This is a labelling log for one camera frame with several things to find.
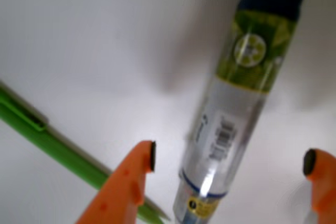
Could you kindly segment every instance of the white surface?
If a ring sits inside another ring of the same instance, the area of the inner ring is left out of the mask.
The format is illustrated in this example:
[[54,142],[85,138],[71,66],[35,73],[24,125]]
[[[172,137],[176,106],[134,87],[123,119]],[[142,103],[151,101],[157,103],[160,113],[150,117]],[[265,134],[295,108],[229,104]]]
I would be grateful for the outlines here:
[[[187,136],[238,0],[0,0],[0,79],[113,169],[158,143],[146,194],[173,218]],[[305,0],[212,223],[300,223],[310,147],[336,154],[335,0]],[[73,223],[95,191],[0,122],[0,222]]]

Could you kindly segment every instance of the green pen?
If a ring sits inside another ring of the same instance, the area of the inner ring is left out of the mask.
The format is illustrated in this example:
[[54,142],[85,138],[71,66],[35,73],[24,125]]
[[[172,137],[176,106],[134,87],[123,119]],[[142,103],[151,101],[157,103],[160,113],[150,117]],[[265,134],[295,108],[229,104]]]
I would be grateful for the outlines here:
[[[0,118],[95,189],[99,190],[108,179],[107,173],[57,139],[47,123],[16,101],[3,87],[0,87]],[[146,203],[138,208],[138,218],[149,224],[163,224],[159,214]]]

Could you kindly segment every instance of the green label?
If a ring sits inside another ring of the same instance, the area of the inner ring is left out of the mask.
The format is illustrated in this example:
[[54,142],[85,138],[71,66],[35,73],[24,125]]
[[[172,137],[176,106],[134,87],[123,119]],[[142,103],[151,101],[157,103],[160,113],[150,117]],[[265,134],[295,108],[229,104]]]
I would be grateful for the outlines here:
[[242,88],[269,92],[294,29],[295,22],[276,15],[238,11],[217,76]]

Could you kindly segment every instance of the yellow label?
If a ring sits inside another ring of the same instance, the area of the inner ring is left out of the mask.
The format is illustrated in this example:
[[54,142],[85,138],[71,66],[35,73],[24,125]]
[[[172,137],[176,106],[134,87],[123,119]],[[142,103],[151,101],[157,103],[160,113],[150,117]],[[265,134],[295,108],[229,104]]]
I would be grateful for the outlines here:
[[188,209],[199,218],[210,217],[218,206],[219,200],[212,202],[204,202],[195,197],[190,197],[188,200]]

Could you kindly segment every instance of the orange plastic prong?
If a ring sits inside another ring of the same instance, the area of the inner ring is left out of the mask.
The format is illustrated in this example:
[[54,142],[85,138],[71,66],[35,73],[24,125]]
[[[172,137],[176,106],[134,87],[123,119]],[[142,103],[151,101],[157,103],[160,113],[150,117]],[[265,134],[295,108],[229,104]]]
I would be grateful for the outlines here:
[[312,209],[319,215],[319,224],[336,223],[336,158],[311,149],[304,157],[303,173],[312,182]]
[[134,224],[144,203],[146,173],[154,171],[155,142],[142,141],[127,155],[77,224]]

